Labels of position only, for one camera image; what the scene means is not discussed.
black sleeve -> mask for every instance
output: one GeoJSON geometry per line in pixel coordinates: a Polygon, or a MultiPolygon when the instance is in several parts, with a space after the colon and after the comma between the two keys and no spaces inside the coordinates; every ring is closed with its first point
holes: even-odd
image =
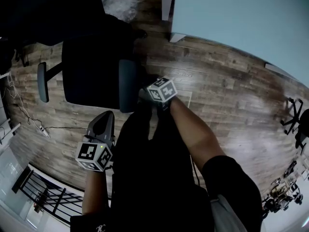
{"type": "Polygon", "coordinates": [[[224,196],[247,231],[260,232],[260,191],[233,158],[216,156],[210,159],[203,166],[202,175],[211,199],[218,194],[224,196]]]}
{"type": "Polygon", "coordinates": [[[71,232],[105,232],[109,230],[110,211],[104,213],[93,213],[83,216],[74,216],[70,218],[71,232]]]}

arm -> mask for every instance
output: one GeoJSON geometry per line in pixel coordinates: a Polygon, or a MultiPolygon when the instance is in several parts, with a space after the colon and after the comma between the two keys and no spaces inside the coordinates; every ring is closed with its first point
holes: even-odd
{"type": "Polygon", "coordinates": [[[88,171],[83,198],[83,215],[102,212],[107,206],[108,197],[105,172],[88,171]]]}
{"type": "Polygon", "coordinates": [[[178,98],[172,100],[170,112],[200,171],[209,159],[215,156],[225,156],[212,130],[178,98]]]}

white cube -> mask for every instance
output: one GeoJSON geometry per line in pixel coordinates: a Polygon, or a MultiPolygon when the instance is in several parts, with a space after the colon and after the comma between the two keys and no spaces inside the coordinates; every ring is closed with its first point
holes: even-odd
{"type": "Polygon", "coordinates": [[[103,172],[111,158],[107,144],[79,142],[77,145],[75,160],[85,169],[103,172]]]}
{"type": "Polygon", "coordinates": [[[147,87],[151,98],[156,102],[167,102],[177,95],[177,89],[172,80],[166,76],[147,87]]]}

person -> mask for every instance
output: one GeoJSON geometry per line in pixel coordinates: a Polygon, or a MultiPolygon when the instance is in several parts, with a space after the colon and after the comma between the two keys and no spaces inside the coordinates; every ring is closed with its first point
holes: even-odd
{"type": "Polygon", "coordinates": [[[113,152],[111,207],[105,173],[89,171],[83,215],[71,217],[70,230],[259,232],[260,192],[212,130],[178,98],[157,115],[148,140],[152,106],[138,104],[113,152]],[[195,184],[191,159],[207,190],[195,184]]]}

chair armrest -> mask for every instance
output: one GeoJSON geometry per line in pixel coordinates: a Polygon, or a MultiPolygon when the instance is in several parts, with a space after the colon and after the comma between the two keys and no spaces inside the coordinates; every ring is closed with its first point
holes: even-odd
{"type": "Polygon", "coordinates": [[[139,99],[139,69],[134,61],[119,61],[119,109],[122,113],[135,111],[139,99]]]}
{"type": "Polygon", "coordinates": [[[38,65],[38,89],[42,102],[49,102],[47,82],[62,71],[62,63],[46,71],[46,62],[38,65]]]}

